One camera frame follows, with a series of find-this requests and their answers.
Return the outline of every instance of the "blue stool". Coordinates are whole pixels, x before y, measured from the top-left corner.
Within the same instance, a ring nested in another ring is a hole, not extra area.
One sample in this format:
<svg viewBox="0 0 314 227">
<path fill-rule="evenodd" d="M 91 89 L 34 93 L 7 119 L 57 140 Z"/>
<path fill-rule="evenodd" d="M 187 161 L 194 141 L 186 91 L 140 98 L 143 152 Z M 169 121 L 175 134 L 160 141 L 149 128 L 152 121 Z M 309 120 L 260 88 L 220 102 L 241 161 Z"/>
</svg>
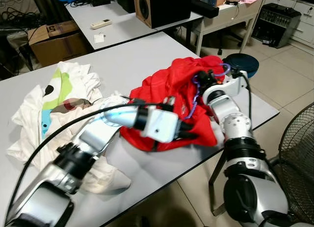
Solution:
<svg viewBox="0 0 314 227">
<path fill-rule="evenodd" d="M 260 66 L 255 57 L 247 54 L 230 54 L 223 62 L 229 64 L 231 69 L 246 71 L 248 78 L 254 76 Z"/>
</svg>

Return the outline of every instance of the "robotic arm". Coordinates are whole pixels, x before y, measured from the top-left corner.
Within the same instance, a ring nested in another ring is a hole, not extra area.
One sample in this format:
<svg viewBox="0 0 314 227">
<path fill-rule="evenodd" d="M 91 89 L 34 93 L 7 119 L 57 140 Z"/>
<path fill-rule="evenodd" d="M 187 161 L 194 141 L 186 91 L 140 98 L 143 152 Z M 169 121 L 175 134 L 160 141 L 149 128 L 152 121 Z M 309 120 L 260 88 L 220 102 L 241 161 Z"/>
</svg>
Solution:
<svg viewBox="0 0 314 227">
<path fill-rule="evenodd" d="M 203 101 L 225 135 L 228 177 L 224 189 L 226 210 L 244 227 L 289 227 L 287 198 L 266 163 L 265 152 L 252 135 L 251 120 L 240 112 L 231 96 L 237 95 L 245 81 L 234 76 L 219 84 L 211 72 L 200 72 Z M 192 138 L 192 128 L 172 112 L 174 98 L 166 106 L 112 109 L 89 120 L 72 142 L 58 148 L 60 155 L 49 163 L 10 208 L 6 227 L 63 227 L 74 209 L 75 194 L 86 173 L 104 153 L 119 126 L 141 130 L 143 137 L 159 142 Z M 101 133 L 108 124 L 112 133 Z"/>
</svg>

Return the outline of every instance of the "red cloth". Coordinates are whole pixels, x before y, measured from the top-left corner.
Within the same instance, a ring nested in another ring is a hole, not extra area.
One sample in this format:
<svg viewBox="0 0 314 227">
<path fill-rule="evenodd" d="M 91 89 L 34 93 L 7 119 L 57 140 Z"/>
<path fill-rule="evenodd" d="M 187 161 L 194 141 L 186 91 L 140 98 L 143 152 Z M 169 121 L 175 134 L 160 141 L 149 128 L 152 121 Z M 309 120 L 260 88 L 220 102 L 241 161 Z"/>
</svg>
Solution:
<svg viewBox="0 0 314 227">
<path fill-rule="evenodd" d="M 215 146 L 217 144 L 210 127 L 210 111 L 204 105 L 201 96 L 199 97 L 198 106 L 193 116 L 187 120 L 184 120 L 184 118 L 189 115 L 193 106 L 193 98 L 197 92 L 197 86 L 192 82 L 193 76 L 199 71 L 208 71 L 210 69 L 216 74 L 222 73 L 224 70 L 219 65 L 220 63 L 222 63 L 222 60 L 215 56 L 197 59 L 191 57 L 176 59 L 169 68 L 155 72 L 143 81 L 141 87 L 131 91 L 130 98 L 139 98 L 150 103 L 159 103 L 165 97 L 175 96 L 174 112 L 179 115 L 179 119 L 194 125 L 193 129 L 189 132 L 198 134 L 198 138 L 193 140 L 184 139 L 170 143 L 159 143 L 157 151 L 165 151 L 189 144 L 206 146 Z M 138 149 L 145 151 L 152 150 L 154 140 L 141 137 L 140 131 L 122 127 L 120 133 L 129 143 Z"/>
</svg>

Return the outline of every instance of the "remote control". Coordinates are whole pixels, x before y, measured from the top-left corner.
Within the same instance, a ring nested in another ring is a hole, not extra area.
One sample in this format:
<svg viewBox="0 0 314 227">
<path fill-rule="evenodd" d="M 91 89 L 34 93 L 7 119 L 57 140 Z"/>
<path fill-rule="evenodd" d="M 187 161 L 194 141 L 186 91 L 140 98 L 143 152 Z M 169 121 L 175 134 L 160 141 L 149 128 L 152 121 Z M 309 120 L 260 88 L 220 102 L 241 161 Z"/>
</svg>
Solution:
<svg viewBox="0 0 314 227">
<path fill-rule="evenodd" d="M 109 19 L 106 19 L 106 20 L 103 20 L 103 21 L 100 21 L 100 22 L 92 23 L 92 24 L 90 25 L 90 27 L 91 27 L 92 29 L 98 29 L 98 28 L 100 28 L 100 27 L 105 27 L 105 26 L 108 26 L 108 25 L 110 25 L 110 24 L 112 24 L 112 21 L 109 20 Z"/>
</svg>

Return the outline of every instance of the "white table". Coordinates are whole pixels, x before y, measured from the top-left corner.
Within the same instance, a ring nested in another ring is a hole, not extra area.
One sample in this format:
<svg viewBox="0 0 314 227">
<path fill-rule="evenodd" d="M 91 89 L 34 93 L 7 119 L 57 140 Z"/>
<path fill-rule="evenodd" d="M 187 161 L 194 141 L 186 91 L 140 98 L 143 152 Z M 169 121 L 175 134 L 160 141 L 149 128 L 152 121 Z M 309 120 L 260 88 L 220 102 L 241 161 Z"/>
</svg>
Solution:
<svg viewBox="0 0 314 227">
<path fill-rule="evenodd" d="M 102 80 L 104 97 L 114 90 L 128 95 L 140 86 L 142 80 L 159 69 L 170 66 L 180 57 L 197 57 L 168 35 L 160 32 L 132 42 L 72 59 L 79 64 L 91 64 L 90 71 L 97 72 Z M 6 149 L 20 136 L 19 126 L 11 116 L 18 109 L 25 94 L 37 84 L 47 85 L 56 65 L 44 67 L 0 82 L 0 99 L 5 105 L 0 113 L 0 223 L 4 221 L 9 198 L 22 169 L 22 163 L 6 155 Z M 247 112 L 247 91 L 243 90 L 235 100 L 243 112 Z M 279 112 L 253 95 L 253 127 L 260 126 Z M 97 227 L 163 188 L 189 170 L 201 164 L 219 150 L 217 147 L 183 147 L 166 152 L 147 153 L 132 147 L 126 140 L 116 137 L 106 152 L 109 164 L 124 172 L 131 186 L 124 192 L 95 195 L 79 191 L 73 196 L 75 210 L 68 227 Z M 35 177 L 38 171 L 31 167 L 21 189 Z"/>
<path fill-rule="evenodd" d="M 198 36 L 196 54 L 200 55 L 203 36 L 217 30 L 233 26 L 240 22 L 247 22 L 246 34 L 243 38 L 240 53 L 244 50 L 253 30 L 253 24 L 259 13 L 262 0 L 252 4 L 242 3 L 238 6 L 223 4 L 219 6 L 219 14 L 214 18 L 204 18 L 203 21 L 192 29 Z"/>
<path fill-rule="evenodd" d="M 202 16 L 191 12 L 189 19 L 158 28 L 149 28 L 136 17 L 135 13 L 128 13 L 117 2 L 97 7 L 92 7 L 90 5 L 71 7 L 70 5 L 67 5 L 66 8 L 94 50 L 112 47 L 117 44 L 135 40 L 203 18 Z M 112 20 L 112 24 L 96 30 L 90 27 L 90 24 L 105 19 Z M 102 43 L 95 43 L 94 35 L 99 33 L 105 35 L 105 41 Z"/>
</svg>

